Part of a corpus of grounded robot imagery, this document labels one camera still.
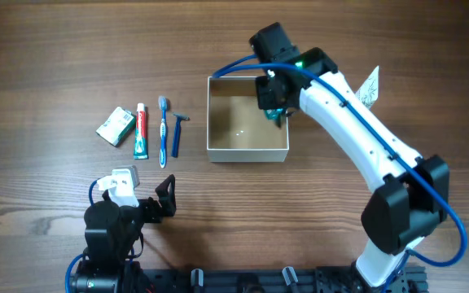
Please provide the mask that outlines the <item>teal mouthwash bottle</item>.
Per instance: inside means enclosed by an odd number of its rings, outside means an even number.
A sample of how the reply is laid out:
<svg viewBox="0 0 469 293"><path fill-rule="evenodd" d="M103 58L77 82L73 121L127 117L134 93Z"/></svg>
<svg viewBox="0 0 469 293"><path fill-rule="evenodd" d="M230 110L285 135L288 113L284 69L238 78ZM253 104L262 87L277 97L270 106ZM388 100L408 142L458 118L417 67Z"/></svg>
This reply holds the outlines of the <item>teal mouthwash bottle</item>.
<svg viewBox="0 0 469 293"><path fill-rule="evenodd" d="M284 115L285 109L269 109L264 110L264 114L267 120L280 120L281 116Z"/></svg>

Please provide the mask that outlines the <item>green white soap box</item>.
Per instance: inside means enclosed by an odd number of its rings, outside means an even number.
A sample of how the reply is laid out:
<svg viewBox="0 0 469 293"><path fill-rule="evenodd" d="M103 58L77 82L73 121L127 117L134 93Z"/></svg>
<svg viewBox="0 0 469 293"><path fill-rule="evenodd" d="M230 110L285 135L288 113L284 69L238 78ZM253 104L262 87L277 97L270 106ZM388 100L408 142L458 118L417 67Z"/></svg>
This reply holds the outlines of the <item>green white soap box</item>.
<svg viewBox="0 0 469 293"><path fill-rule="evenodd" d="M122 107L116 107L96 133L114 147L121 144L125 135L134 127L136 116Z"/></svg>

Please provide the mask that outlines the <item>white cream tube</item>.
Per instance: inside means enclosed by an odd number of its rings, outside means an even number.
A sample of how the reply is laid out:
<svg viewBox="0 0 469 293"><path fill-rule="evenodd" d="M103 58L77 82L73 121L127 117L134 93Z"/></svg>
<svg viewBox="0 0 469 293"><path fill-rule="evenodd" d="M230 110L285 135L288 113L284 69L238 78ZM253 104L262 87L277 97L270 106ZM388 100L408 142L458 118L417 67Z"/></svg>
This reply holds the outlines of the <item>white cream tube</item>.
<svg viewBox="0 0 469 293"><path fill-rule="evenodd" d="M379 97L379 66L375 67L355 95L366 108L371 109Z"/></svg>

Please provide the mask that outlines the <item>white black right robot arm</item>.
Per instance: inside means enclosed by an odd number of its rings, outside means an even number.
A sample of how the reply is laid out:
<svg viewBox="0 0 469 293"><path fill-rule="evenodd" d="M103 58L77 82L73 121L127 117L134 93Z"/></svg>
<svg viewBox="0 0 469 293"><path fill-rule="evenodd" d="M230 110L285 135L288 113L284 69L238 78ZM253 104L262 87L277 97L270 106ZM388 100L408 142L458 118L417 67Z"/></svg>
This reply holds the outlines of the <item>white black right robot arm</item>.
<svg viewBox="0 0 469 293"><path fill-rule="evenodd" d="M363 176L371 192L361 216L368 242L356 275L368 288L387 291L415 247L453 215L448 165L437 155L423 158L397 138L358 100L323 50L300 52L281 24L261 29L249 44L265 73L256 79L259 108L301 110Z"/></svg>

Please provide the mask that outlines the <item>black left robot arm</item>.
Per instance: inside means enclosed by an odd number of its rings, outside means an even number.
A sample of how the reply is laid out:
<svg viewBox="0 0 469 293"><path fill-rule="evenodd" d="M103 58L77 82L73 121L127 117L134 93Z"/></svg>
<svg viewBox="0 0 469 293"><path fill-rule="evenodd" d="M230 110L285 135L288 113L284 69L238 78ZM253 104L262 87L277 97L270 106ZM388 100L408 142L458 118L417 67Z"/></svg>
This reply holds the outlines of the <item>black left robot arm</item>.
<svg viewBox="0 0 469 293"><path fill-rule="evenodd" d="M144 243L142 227L159 224L174 216L175 176L169 175L156 188L158 199L140 199L134 206L119 204L112 195L118 184L101 178L92 183L103 190L101 201L91 201L84 214L87 247L76 256L64 277L66 292L155 292L134 252Z"/></svg>

